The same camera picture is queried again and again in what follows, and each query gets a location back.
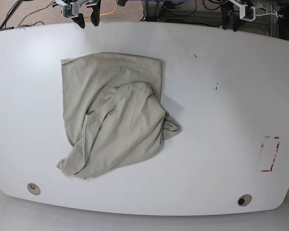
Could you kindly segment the beige t-shirt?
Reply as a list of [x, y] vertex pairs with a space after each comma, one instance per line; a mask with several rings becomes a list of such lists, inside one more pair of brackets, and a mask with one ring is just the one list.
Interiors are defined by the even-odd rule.
[[161, 104], [164, 61], [101, 52], [61, 61], [63, 119], [72, 146], [57, 167], [97, 178], [146, 161], [181, 126]]

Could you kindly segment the red tape marking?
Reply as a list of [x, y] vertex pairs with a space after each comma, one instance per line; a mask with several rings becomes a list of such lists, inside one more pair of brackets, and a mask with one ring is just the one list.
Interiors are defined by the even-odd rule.
[[278, 149], [280, 146], [280, 137], [265, 136], [261, 144], [260, 159], [258, 170], [260, 172], [272, 172]]

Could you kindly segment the left table grommet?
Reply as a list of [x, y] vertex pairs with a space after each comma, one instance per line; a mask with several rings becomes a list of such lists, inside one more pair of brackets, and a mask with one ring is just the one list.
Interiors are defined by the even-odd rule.
[[27, 185], [27, 189], [28, 191], [33, 194], [33, 195], [40, 195], [40, 188], [38, 185], [34, 184], [34, 183], [29, 183]]

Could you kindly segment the table grommet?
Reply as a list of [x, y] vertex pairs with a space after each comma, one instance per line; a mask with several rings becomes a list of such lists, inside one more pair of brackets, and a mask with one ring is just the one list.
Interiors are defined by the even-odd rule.
[[238, 198], [237, 204], [239, 206], [247, 206], [252, 201], [252, 196], [250, 194], [245, 194]]
[[34, 183], [29, 183], [27, 185], [27, 189], [28, 191], [33, 194], [33, 195], [40, 195], [40, 188], [38, 185], [34, 184]]

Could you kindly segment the right table grommet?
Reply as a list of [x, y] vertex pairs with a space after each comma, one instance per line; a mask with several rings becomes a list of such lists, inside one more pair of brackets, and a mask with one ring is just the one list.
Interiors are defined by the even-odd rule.
[[239, 206], [247, 206], [252, 201], [252, 196], [250, 194], [245, 194], [238, 198], [237, 204]]

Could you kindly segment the aluminium table leg frame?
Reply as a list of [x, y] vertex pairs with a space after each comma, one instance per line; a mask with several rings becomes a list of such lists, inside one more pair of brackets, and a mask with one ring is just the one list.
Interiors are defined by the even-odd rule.
[[142, 0], [143, 19], [145, 22], [157, 22], [161, 18], [162, 7], [171, 0]]

